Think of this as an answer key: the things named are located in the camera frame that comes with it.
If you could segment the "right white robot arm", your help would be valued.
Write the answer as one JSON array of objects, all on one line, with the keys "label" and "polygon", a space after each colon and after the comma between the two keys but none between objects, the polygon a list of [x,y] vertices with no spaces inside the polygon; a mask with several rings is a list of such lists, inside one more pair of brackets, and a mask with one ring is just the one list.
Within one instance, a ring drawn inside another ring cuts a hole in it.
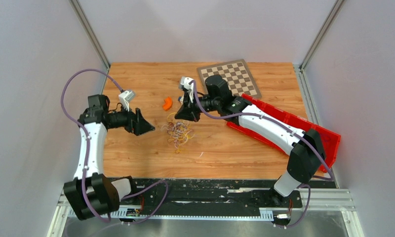
[{"label": "right white robot arm", "polygon": [[[181,78],[179,88],[184,95],[175,118],[197,122],[200,115],[205,114],[249,129],[277,145],[289,160],[286,171],[270,192],[270,199],[274,205],[283,206],[289,201],[292,191],[307,184],[325,163],[326,154],[319,132],[288,125],[263,112],[249,100],[233,95],[220,75],[210,76],[206,85],[208,93],[199,95],[194,79]],[[210,114],[213,111],[218,113],[217,117]]]}]

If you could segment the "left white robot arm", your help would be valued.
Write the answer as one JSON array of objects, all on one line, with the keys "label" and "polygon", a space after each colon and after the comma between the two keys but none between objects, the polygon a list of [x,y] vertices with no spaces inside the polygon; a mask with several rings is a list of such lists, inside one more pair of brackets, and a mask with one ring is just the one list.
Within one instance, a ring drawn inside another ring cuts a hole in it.
[{"label": "left white robot arm", "polygon": [[111,181],[104,175],[104,144],[109,129],[124,128],[136,136],[154,131],[140,109],[111,111],[106,95],[88,97],[88,108],[77,120],[81,145],[80,157],[72,181],[64,184],[63,192],[76,217],[87,220],[117,211],[120,201],[134,204],[139,191],[130,176]]}]

